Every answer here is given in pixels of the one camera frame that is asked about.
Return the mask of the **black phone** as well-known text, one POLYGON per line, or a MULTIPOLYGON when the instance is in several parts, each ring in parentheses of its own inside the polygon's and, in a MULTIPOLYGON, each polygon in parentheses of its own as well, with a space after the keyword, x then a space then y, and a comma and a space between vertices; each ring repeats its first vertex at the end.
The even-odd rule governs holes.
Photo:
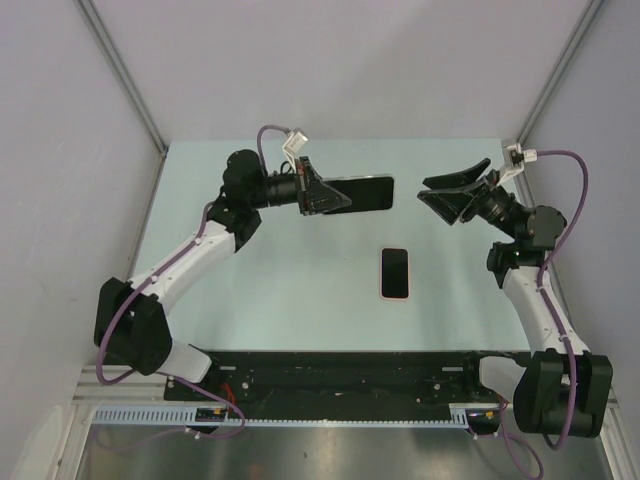
POLYGON ((390 210, 394 203, 395 179, 390 175, 327 179, 326 183, 351 200, 349 206, 327 215, 390 210))

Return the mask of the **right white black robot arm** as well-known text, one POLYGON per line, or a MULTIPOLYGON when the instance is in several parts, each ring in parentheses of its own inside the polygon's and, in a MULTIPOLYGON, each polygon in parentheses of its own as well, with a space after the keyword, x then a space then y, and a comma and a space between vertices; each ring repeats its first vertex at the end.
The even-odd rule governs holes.
POLYGON ((518 315, 531 358, 520 366, 506 357, 484 357, 461 376, 462 391, 473 401, 494 392, 503 397, 524 433, 594 438, 604 421, 613 367, 579 338, 551 286, 547 260, 569 224, 557 209, 526 207, 504 188, 503 180, 516 169, 489 165, 484 159, 466 170, 427 177, 418 194, 450 225, 480 217, 512 239, 492 245, 486 266, 518 315))

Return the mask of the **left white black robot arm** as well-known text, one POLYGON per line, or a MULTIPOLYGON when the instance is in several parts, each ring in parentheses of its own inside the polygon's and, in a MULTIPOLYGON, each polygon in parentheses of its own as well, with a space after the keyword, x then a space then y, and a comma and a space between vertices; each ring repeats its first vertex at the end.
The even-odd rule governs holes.
POLYGON ((348 207, 348 196, 327 183, 306 157, 290 173, 266 172, 257 152, 232 153, 217 198, 207 203, 197 230, 159 264, 129 280, 111 278, 100 289, 94 330, 96 375, 104 385, 118 383, 103 372, 106 357, 141 375, 164 374, 185 380, 197 398, 214 397, 220 374, 210 356, 173 339, 168 314, 208 271, 236 254, 261 224, 263 208, 295 204, 305 216, 348 207))

